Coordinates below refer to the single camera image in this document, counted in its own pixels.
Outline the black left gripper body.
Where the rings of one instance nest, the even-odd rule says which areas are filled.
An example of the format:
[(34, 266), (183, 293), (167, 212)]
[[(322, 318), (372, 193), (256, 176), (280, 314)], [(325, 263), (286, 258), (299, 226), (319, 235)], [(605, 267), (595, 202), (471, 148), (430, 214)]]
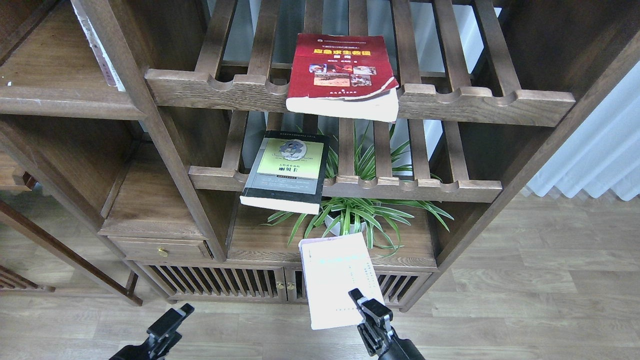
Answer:
[(188, 317), (188, 309), (169, 309), (149, 328), (148, 337), (140, 345), (126, 345), (117, 351), (112, 360), (164, 360), (182, 335), (178, 327)]

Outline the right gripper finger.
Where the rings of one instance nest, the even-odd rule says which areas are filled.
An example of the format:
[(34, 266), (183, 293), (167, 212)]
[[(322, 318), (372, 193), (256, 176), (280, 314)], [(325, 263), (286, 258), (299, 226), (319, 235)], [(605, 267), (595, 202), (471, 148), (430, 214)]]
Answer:
[(359, 288), (354, 288), (348, 291), (349, 297), (355, 304), (355, 308), (359, 311), (362, 310), (362, 305), (367, 301), (367, 297), (364, 296)]

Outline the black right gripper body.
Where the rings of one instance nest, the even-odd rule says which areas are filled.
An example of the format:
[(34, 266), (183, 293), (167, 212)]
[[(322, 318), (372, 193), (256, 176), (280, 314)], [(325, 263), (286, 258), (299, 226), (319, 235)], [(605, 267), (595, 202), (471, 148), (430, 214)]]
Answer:
[(370, 356), (379, 360), (423, 360), (425, 357), (410, 339), (397, 336), (391, 326), (393, 312), (377, 299), (360, 298), (357, 308), (362, 316), (358, 332)]

